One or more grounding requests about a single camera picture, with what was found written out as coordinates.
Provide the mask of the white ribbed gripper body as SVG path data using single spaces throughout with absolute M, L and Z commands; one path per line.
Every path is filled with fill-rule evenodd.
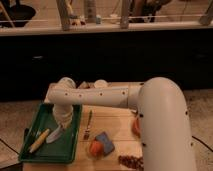
M 58 125 L 67 129 L 72 121 L 73 107 L 71 105 L 55 105 L 53 107 L 53 116 Z

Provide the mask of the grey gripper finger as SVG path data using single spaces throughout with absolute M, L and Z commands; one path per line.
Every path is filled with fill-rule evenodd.
M 47 143 L 52 143 L 55 140 L 57 140 L 63 133 L 63 127 L 59 125 L 52 133 L 50 133 L 47 138 L 46 142 Z

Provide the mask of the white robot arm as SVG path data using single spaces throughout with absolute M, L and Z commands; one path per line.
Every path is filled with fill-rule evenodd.
M 186 100 L 168 78 L 78 89 L 65 77 L 49 89 L 47 98 L 57 112 L 69 111 L 72 105 L 134 109 L 140 117 L 144 171 L 197 171 Z

